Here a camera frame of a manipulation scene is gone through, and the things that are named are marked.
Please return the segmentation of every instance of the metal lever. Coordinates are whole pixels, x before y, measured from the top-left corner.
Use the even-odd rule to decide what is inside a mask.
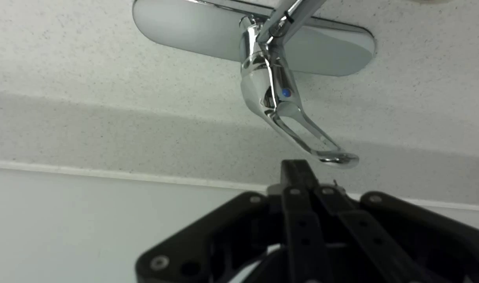
[[[305,152],[325,163],[353,165],[358,155],[345,152],[303,111],[300,92],[284,56],[284,44],[323,1],[287,1],[267,22],[254,15],[240,20],[243,61],[240,86],[250,110]],[[320,141],[320,148],[309,146],[283,118],[297,121]]]

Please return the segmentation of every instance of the faucet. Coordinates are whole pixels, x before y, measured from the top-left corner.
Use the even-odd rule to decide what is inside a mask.
[[[345,152],[303,110],[300,92],[286,61],[284,45],[325,0],[284,1],[267,20],[240,20],[242,94],[248,108],[305,152],[330,165],[353,165],[358,155]],[[316,140],[311,146],[287,121],[298,122]]]

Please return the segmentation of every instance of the black plastic object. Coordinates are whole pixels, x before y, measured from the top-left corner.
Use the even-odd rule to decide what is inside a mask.
[[[305,160],[281,174],[141,254],[138,283],[226,283],[251,262],[245,283],[479,283],[479,229],[380,192],[353,201]]]

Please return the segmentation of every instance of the black mechanical part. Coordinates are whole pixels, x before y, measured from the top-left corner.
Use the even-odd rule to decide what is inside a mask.
[[[138,283],[479,283],[479,229],[380,192],[348,198],[305,160],[141,254]]]

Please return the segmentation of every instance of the chrome faucet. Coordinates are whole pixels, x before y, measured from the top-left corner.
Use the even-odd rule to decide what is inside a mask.
[[[286,42],[323,3],[325,0],[290,0],[284,1],[267,20],[245,15],[240,20],[240,86],[250,110],[305,152],[325,163],[353,165],[358,155],[345,152],[305,113],[284,55]],[[320,144],[311,146],[286,124],[286,118],[305,127]]]

